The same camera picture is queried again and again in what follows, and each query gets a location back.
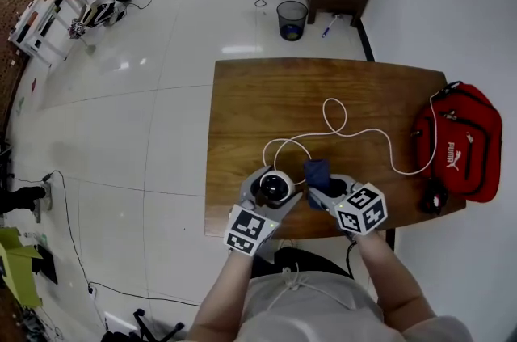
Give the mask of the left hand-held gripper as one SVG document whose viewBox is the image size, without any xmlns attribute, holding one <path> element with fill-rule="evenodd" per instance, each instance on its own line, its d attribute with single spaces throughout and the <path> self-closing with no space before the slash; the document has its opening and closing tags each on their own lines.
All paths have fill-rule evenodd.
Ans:
<svg viewBox="0 0 517 342">
<path fill-rule="evenodd" d="M 283 220 L 303 197 L 295 192 L 283 201 L 267 201 L 264 215 L 255 210 L 261 178 L 272 170 L 272 166 L 259 168 L 249 175 L 240 187 L 240 204 L 234 205 L 227 224 L 224 244 L 231 251 L 254 256 L 279 227 L 273 220 Z"/>
</svg>

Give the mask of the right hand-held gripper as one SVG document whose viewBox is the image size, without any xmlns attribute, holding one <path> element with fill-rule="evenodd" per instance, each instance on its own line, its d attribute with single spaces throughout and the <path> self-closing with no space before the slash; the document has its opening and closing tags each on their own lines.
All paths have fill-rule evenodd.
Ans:
<svg viewBox="0 0 517 342">
<path fill-rule="evenodd" d="M 387 219 L 384 193 L 371 183 L 351 191 L 356 181 L 349 175 L 330 175 L 330 196 L 345 195 L 341 202 L 324 192 L 310 188 L 307 200 L 312 209 L 326 211 L 336 218 L 339 228 L 355 235 L 366 235 Z"/>
</svg>

